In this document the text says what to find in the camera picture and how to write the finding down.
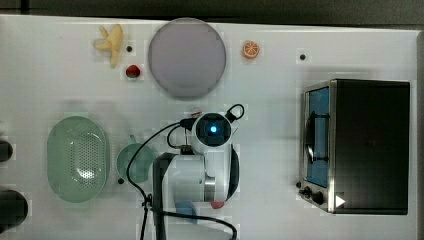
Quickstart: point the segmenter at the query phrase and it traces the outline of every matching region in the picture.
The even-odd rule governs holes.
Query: black cable
[[[187,128],[184,128],[184,135],[186,136],[186,145],[188,145],[188,143],[187,143]]]
[[[177,147],[177,146],[172,145],[172,144],[171,144],[171,141],[170,141],[170,139],[169,139],[169,138],[171,137],[172,132],[173,132],[175,129],[179,128],[179,127],[181,127],[181,126],[178,124],[178,126],[176,126],[176,127],[174,127],[173,129],[171,129],[171,131],[169,131],[169,133],[168,133],[168,136],[166,137],[166,142],[168,143],[168,146],[170,146],[170,147],[172,147],[172,148],[175,148],[175,149],[178,149],[178,147]]]
[[[219,224],[222,224],[224,226],[231,228],[231,230],[233,231],[233,236],[231,237],[231,240],[237,239],[237,229],[233,225],[231,225],[230,223],[227,223],[226,221],[223,221],[223,220],[220,220],[220,219],[217,219],[217,218],[211,218],[211,217],[205,217],[205,216],[193,216],[193,215],[186,215],[186,214],[174,213],[174,212],[166,212],[166,211],[163,211],[162,209],[154,208],[154,207],[151,207],[150,211],[156,212],[156,213],[159,213],[159,214],[163,214],[165,216],[170,216],[170,217],[190,218],[190,219],[198,219],[198,220],[206,220],[206,221],[216,222],[216,223],[219,223]]]
[[[132,156],[132,158],[131,158],[131,160],[130,160],[130,162],[128,163],[128,166],[127,166],[127,179],[128,179],[128,182],[130,182],[131,183],[131,185],[133,185],[135,188],[137,188],[139,191],[140,191],[140,193],[141,193],[141,195],[143,195],[143,199],[144,199],[144,201],[143,201],[143,206],[144,206],[144,218],[143,218],[143,225],[142,225],[142,227],[141,227],[141,233],[140,233],[140,240],[143,240],[143,238],[144,238],[144,231],[145,231],[145,229],[146,229],[146,219],[147,219],[147,213],[148,213],[148,208],[147,208],[147,203],[148,202],[151,202],[151,199],[149,198],[149,197],[147,197],[146,196],[146,193],[144,192],[144,190],[140,187],[140,186],[138,186],[132,179],[131,179],[131,176],[130,176],[130,168],[131,168],[131,164],[134,162],[134,159],[137,157],[137,154],[141,151],[141,149],[150,141],[150,140],[152,140],[154,137],[156,137],[158,134],[160,134],[161,132],[163,132],[163,131],[165,131],[166,129],[168,129],[168,128],[170,128],[170,127],[173,127],[173,126],[175,126],[175,125],[179,125],[180,123],[173,123],[173,124],[170,124],[170,125],[168,125],[168,126],[166,126],[165,128],[162,128],[161,130],[159,130],[159,132],[157,132],[157,133],[155,133],[155,134],[153,134],[149,139],[147,139],[138,149],[137,149],[137,151],[134,153],[134,155]]]
[[[227,113],[231,112],[231,110],[233,110],[235,107],[241,107],[241,110],[242,110],[241,115],[240,115],[239,117],[236,117],[236,118],[235,118],[235,120],[239,120],[239,119],[240,119],[240,118],[242,118],[242,117],[243,117],[243,115],[244,115],[244,107],[243,107],[243,105],[241,105],[241,104],[239,104],[239,103],[234,104],[234,105],[233,105],[230,109],[228,109],[228,110],[227,110]]]

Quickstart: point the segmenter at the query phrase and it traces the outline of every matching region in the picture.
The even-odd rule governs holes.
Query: oven window
[[[310,124],[314,124],[313,156],[308,160],[306,180],[321,187],[327,187],[328,179],[328,123],[330,114],[330,91],[322,88],[309,92]]]

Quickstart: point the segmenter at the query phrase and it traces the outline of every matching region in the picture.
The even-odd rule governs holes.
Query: oven handle
[[[308,118],[308,121],[306,122],[306,139],[305,139],[305,151],[306,155],[308,156],[308,160],[311,164],[314,163],[314,161],[319,160],[317,158],[314,158],[314,148],[315,148],[315,119],[316,118],[330,118],[330,114],[316,114],[315,111],[311,113],[311,115]]]

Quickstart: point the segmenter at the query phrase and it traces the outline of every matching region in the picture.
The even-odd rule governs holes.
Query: round gray plate
[[[175,97],[201,97],[218,83],[226,53],[219,34],[207,23],[179,18],[163,26],[149,47],[153,77]]]

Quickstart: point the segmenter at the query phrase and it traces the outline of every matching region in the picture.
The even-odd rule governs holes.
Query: oven knob
[[[312,194],[312,201],[316,202],[318,205],[324,203],[324,195],[321,192],[316,192]]]
[[[302,194],[305,198],[310,198],[312,190],[309,187],[305,187],[303,190],[299,190],[299,193]]]

